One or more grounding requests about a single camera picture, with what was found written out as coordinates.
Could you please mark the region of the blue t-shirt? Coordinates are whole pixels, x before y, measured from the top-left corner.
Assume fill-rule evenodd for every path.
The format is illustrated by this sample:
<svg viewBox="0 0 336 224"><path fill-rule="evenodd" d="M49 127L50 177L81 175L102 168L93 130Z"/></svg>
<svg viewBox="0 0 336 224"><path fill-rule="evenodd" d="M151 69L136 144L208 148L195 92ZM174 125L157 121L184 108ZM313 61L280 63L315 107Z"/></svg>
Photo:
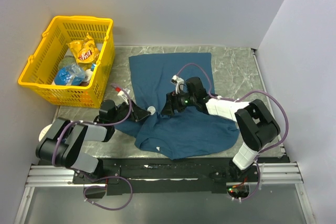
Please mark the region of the blue t-shirt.
<svg viewBox="0 0 336 224"><path fill-rule="evenodd" d="M171 78L177 74L186 80L199 77L207 90L214 90L212 55L206 53L146 54L131 56L129 67L136 104L156 113L144 122L129 120L116 129L135 137L142 151L157 152L170 159L219 153L233 147L239 129L232 120L198 112L193 106L174 116L162 116L166 94L175 86Z"/></svg>

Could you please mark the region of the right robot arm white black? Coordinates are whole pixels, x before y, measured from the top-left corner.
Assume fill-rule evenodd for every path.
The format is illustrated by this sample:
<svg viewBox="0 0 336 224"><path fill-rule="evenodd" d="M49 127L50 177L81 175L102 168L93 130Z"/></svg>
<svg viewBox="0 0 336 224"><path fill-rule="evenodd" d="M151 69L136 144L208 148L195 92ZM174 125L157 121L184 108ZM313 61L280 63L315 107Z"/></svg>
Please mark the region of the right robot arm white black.
<svg viewBox="0 0 336 224"><path fill-rule="evenodd" d="M280 127L266 105L260 99L238 102L212 95L203 87L199 77L183 80L174 75L171 82L175 90L166 94L162 115L173 116L175 112L193 106L201 113L237 123L243 143L233 157L229 174L235 181L243 180L259 152L280 134Z"/></svg>

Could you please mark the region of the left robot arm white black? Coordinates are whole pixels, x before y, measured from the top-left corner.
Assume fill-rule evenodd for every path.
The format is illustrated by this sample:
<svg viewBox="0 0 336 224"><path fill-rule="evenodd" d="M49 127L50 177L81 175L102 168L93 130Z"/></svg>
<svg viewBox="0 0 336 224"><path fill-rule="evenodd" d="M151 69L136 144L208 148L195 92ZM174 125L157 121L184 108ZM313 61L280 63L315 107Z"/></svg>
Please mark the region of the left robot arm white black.
<svg viewBox="0 0 336 224"><path fill-rule="evenodd" d="M83 173L92 183L103 179L103 161L81 151L84 142L108 142L115 133L115 125L123 122L142 123L156 112L155 107L142 109L134 101L116 105L113 100L104 100L94 121L70 121L56 118L45 129L36 147L36 157Z"/></svg>

